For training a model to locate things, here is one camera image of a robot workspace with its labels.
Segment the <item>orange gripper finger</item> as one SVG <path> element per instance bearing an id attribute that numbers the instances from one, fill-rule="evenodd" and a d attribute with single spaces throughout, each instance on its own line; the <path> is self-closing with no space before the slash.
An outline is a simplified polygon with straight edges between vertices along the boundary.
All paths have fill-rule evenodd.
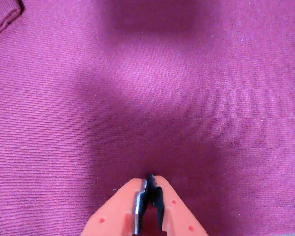
<path id="1" fill-rule="evenodd" d="M 147 181 L 134 178 L 121 187 L 87 221 L 82 236 L 131 236 L 138 232 L 140 198 Z"/>
<path id="2" fill-rule="evenodd" d="M 164 177 L 149 175 L 148 187 L 150 201 L 157 208 L 159 227 L 168 236 L 208 235 Z"/>

